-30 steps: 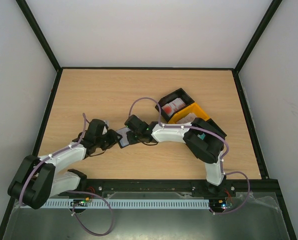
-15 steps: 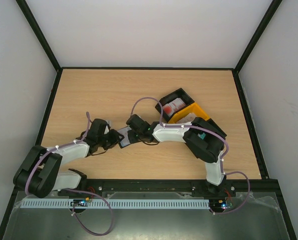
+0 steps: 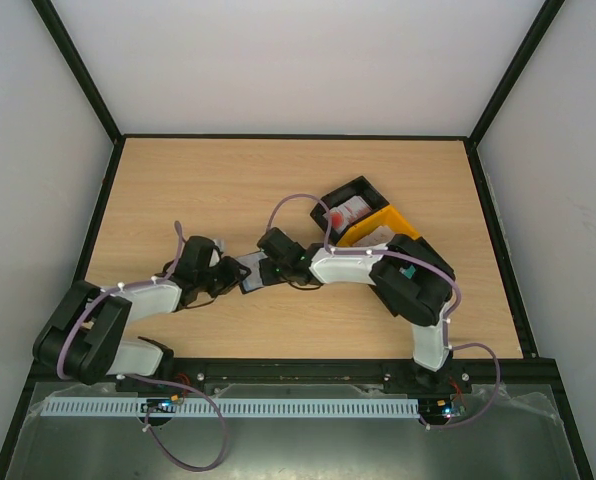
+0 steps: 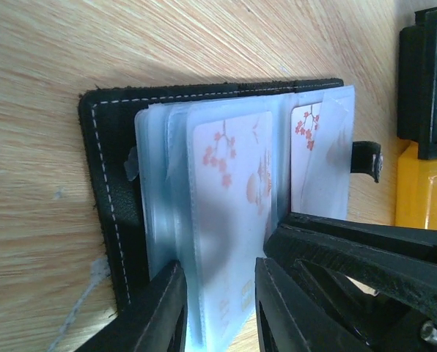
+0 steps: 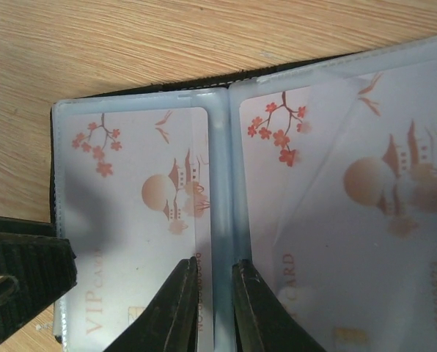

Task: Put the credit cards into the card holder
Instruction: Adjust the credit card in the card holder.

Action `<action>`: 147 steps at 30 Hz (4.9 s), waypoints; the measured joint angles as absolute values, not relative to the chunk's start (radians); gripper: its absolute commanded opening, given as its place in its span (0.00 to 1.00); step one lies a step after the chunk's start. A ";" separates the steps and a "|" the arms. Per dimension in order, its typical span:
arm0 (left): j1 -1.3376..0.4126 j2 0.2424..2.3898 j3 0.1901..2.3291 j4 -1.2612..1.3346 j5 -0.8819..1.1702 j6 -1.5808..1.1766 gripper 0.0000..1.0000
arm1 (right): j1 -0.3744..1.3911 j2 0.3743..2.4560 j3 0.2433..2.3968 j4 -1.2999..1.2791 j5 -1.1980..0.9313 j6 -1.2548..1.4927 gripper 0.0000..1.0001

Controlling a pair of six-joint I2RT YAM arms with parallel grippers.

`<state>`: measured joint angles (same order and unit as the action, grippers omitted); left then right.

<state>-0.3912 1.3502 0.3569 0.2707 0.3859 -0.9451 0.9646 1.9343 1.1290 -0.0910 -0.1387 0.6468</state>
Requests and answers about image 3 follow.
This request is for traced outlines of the black card holder wallet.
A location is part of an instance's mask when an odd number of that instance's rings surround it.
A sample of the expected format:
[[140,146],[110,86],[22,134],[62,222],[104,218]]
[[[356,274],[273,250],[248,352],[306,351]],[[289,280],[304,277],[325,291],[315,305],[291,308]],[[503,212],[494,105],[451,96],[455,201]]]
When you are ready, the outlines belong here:
[[260,261],[266,258],[267,255],[262,251],[249,253],[236,258],[242,266],[249,270],[249,273],[239,285],[243,295],[247,295],[265,287],[261,277]]

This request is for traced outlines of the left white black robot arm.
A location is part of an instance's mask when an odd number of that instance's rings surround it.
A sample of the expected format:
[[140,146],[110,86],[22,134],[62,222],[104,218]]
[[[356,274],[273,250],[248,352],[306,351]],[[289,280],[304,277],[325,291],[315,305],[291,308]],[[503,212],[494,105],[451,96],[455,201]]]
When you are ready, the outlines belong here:
[[179,235],[174,258],[147,280],[108,287],[73,283],[37,336],[32,355],[59,378],[86,385],[110,375],[152,376],[166,347],[154,340],[126,340],[126,327],[192,309],[201,294],[214,300],[250,274],[214,240]]

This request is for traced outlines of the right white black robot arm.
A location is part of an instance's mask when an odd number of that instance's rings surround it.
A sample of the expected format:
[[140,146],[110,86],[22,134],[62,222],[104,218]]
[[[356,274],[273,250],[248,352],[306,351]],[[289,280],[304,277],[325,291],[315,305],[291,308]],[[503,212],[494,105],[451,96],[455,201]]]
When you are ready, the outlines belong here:
[[288,283],[318,289],[331,284],[367,285],[394,317],[412,328],[414,379],[423,390],[438,390],[449,379],[451,314],[462,292],[453,269],[422,238],[397,234],[389,242],[364,247],[326,242],[305,248],[273,227],[258,241],[264,254],[265,286]]

